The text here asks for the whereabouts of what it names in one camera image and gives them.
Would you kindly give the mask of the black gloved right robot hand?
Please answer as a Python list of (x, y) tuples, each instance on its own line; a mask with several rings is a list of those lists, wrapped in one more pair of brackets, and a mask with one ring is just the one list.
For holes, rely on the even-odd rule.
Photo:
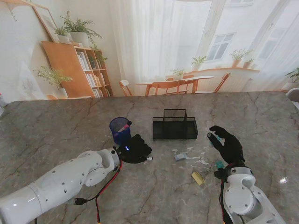
[(212, 126), (209, 130), (207, 137), (213, 147), (219, 151), (223, 160), (227, 164), (245, 166), (242, 145), (239, 140), (220, 126)]

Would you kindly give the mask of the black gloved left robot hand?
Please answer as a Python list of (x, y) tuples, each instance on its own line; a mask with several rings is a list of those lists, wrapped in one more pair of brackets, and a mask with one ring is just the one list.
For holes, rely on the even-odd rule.
[(119, 146), (118, 151), (122, 161), (137, 164), (146, 161), (152, 149), (139, 134), (136, 134), (134, 137), (123, 142)]

